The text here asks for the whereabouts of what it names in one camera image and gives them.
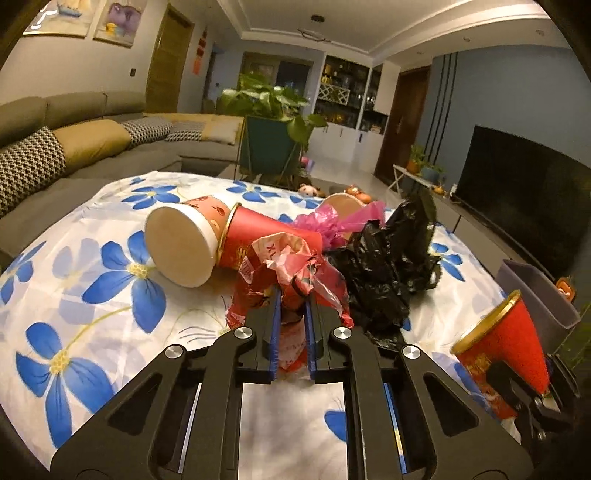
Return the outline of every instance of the gold cup rim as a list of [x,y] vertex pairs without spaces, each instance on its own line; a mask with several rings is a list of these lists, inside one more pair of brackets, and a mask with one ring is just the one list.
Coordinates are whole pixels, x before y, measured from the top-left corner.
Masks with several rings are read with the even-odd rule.
[[230,210],[230,214],[228,215],[228,219],[226,224],[223,227],[222,236],[220,237],[220,241],[217,244],[217,252],[216,252],[216,265],[219,265],[220,260],[222,258],[223,247],[226,243],[226,238],[228,237],[228,230],[230,229],[230,223],[232,223],[232,219],[234,218],[234,214],[238,207],[241,207],[242,204],[240,202],[236,202],[232,209]]
[[469,350],[474,344],[482,340],[488,332],[497,326],[511,311],[521,298],[521,292],[514,290],[511,294],[484,317],[475,327],[467,330],[462,337],[452,346],[450,353],[460,355]]

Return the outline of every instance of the throw pillow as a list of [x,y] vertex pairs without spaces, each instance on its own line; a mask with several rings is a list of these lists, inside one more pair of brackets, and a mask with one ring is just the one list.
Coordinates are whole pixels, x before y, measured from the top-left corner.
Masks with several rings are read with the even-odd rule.
[[234,145],[242,128],[242,121],[240,116],[216,115],[213,121],[205,125],[201,140]]
[[204,122],[178,122],[166,137],[167,142],[200,141]]
[[145,143],[164,140],[166,135],[170,133],[173,123],[165,118],[146,116],[137,120],[123,122],[121,126],[131,135],[129,147],[135,148]]
[[29,195],[51,185],[65,171],[64,151],[47,127],[1,151],[0,218]]
[[131,143],[131,135],[113,120],[84,122],[53,131],[66,154],[66,173],[88,167],[120,154]]

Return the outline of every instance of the ceiling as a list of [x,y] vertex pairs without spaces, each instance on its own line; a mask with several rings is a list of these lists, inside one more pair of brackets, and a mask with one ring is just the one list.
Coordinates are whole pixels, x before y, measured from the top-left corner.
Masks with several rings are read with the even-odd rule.
[[[467,28],[549,20],[534,0],[216,1],[238,38],[316,48],[371,65]],[[313,14],[323,15],[326,21],[313,22]],[[330,43],[306,40],[299,28],[316,31]]]
[[520,44],[569,48],[552,20],[524,18],[493,22],[442,35],[401,51],[388,60],[408,70],[429,65],[433,58],[446,53]]

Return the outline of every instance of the floral tablecloth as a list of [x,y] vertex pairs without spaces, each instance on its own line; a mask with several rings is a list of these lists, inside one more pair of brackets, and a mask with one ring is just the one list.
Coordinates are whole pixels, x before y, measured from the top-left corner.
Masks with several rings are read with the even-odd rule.
[[[104,187],[0,277],[0,404],[45,466],[167,345],[198,349],[227,331],[236,274],[216,269],[202,287],[174,285],[154,268],[143,232],[153,208],[216,193],[283,222],[320,203],[239,181],[152,172]],[[431,248],[442,255],[441,282],[413,298],[403,334],[485,404],[449,349],[503,292],[442,226]],[[346,479],[341,386],[313,385],[306,372],[245,385],[240,479],[262,478]]]

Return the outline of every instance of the paper cup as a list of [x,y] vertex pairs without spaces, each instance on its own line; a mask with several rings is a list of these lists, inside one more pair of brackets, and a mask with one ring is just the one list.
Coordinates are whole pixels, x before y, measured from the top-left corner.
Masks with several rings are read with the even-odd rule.
[[211,224],[217,240],[219,241],[222,238],[222,232],[233,205],[228,206],[224,201],[215,196],[198,197],[183,202],[182,205],[189,205],[201,213]]
[[292,228],[273,218],[236,204],[222,232],[217,248],[217,264],[238,270],[248,248],[255,240],[274,233],[285,232],[303,238],[312,253],[322,253],[322,236],[318,232]]
[[544,352],[519,290],[512,292],[466,332],[451,353],[466,367],[501,420],[515,417],[517,413],[486,382],[486,372],[493,362],[507,362],[540,394],[545,393],[550,384]]
[[[348,193],[333,193],[326,197],[320,206],[323,206],[325,203],[336,210],[340,220],[347,218],[349,215],[352,215],[365,207],[365,204],[361,200]],[[348,240],[351,237],[351,234],[351,232],[343,232],[342,236],[345,240]]]
[[198,287],[211,276],[219,238],[199,209],[179,203],[152,210],[145,241],[156,268],[177,285]]

